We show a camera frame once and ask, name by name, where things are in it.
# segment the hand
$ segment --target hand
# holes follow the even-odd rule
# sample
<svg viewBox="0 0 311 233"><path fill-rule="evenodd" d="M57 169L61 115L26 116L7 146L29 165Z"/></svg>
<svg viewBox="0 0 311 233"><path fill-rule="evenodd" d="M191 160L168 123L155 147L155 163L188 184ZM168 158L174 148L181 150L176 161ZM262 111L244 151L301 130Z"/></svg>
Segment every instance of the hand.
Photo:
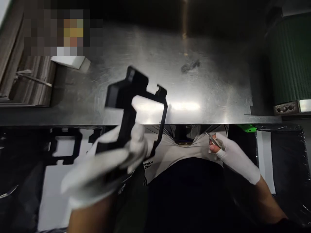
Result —
<svg viewBox="0 0 311 233"><path fill-rule="evenodd" d="M120 165L127 167L127 174L130 174L150 155L153 143L144 137L144 126L135 124L131 131L131 140L125 148L105 151L94 156L97 143L116 141L119 131L120 126L117 126L98 138L87 153L87 157L90 158L78 164L64 177L61 192L70 196L72 208L88 207L111 195L127 176L106 183L105 175Z"/></svg>
<svg viewBox="0 0 311 233"><path fill-rule="evenodd" d="M218 146L212 145L210 141L210 150L236 173L242 175L251 184L257 184L260 180L260 171L258 167L246 156L242 149L234 141L228 139L220 133L213 135L224 147L225 150Z"/></svg>

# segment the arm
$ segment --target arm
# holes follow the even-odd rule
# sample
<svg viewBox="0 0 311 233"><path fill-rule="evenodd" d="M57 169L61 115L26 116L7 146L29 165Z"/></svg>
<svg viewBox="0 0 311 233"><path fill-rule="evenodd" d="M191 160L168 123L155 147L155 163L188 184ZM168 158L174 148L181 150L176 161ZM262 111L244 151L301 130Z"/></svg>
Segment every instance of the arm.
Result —
<svg viewBox="0 0 311 233"><path fill-rule="evenodd" d="M249 190L252 200L251 205L259 220L264 223L277 223L281 219L287 218L274 200L267 183L260 175L259 169L246 156L242 149L234 141L221 134L217 133L213 137L224 145L225 150L212 145L210 142L211 152L215 153L223 163L252 184Z"/></svg>
<svg viewBox="0 0 311 233"><path fill-rule="evenodd" d="M144 126L135 124L126 148L108 150L95 156L98 141L115 141L119 130L120 127L116 127L102 135L88 151L89 159L75 166L62 181L62 193L69 196L69 204L73 209L69 233L111 232L115 222L116 193L128 175L114 180L107 179L107 176L124 164L127 165L127 174L131 174L150 155L153 143L144 137Z"/></svg>
<svg viewBox="0 0 311 233"><path fill-rule="evenodd" d="M92 206L73 210L69 220L68 233L109 232L109 228L112 227L109 220L114 198L115 196L111 195Z"/></svg>
<svg viewBox="0 0 311 233"><path fill-rule="evenodd" d="M254 209L259 219L264 223L278 223L287 218L270 193L269 187L262 176L253 190Z"/></svg>

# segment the green clip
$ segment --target green clip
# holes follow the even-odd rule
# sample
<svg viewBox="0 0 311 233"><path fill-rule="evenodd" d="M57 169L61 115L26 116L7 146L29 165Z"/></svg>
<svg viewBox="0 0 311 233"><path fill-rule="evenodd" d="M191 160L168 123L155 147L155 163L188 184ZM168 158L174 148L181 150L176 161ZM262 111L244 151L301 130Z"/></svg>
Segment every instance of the green clip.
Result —
<svg viewBox="0 0 311 233"><path fill-rule="evenodd" d="M251 124L237 124L237 126L239 126L244 132L247 133L254 133L257 130L257 128Z"/></svg>

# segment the dark stain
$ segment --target dark stain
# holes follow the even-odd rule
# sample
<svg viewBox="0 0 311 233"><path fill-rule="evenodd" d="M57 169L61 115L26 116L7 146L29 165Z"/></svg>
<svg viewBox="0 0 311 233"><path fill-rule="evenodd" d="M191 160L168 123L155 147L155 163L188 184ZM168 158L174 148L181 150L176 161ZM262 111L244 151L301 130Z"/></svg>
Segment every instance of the dark stain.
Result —
<svg viewBox="0 0 311 233"><path fill-rule="evenodd" d="M181 67L181 72L183 74L186 74L188 73L190 70L196 68L196 67L199 67L201 65L201 62L200 60L196 60L196 61L193 61L193 62L189 62L187 64L184 64L182 67Z"/></svg>

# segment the stainless steel table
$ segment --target stainless steel table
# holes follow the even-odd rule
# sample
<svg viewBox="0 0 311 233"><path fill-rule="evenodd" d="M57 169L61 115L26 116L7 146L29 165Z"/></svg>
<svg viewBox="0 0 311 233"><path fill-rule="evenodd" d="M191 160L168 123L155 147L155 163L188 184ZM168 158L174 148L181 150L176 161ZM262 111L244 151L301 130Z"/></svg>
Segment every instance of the stainless steel table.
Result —
<svg viewBox="0 0 311 233"><path fill-rule="evenodd" d="M129 65L149 77L148 91L154 93L157 84L167 89L166 124L281 122L280 117L264 116L273 113L263 101L265 87L256 84L262 75L249 62L255 56L252 43L188 35L190 26L181 31L101 26L90 30L90 64L85 61L80 70L57 68L50 108L1 108L0 125L119 124L122 112L104 109L107 86L124 79ZM138 122L159 124L161 105L137 97L133 105Z"/></svg>

